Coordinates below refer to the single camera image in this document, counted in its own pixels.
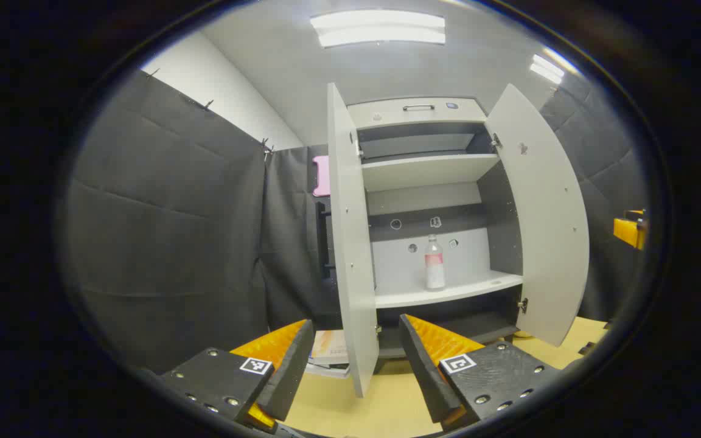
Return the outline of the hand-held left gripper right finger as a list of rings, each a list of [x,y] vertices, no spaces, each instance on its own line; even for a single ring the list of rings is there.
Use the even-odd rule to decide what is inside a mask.
[[[446,433],[528,407],[562,374],[512,343],[481,344],[407,314],[399,336],[430,419]]]

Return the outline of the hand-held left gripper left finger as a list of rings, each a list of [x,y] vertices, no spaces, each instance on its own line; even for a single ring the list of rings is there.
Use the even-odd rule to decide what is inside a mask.
[[[207,347],[159,375],[186,404],[262,434],[294,434],[284,421],[315,339],[309,319],[223,351]]]

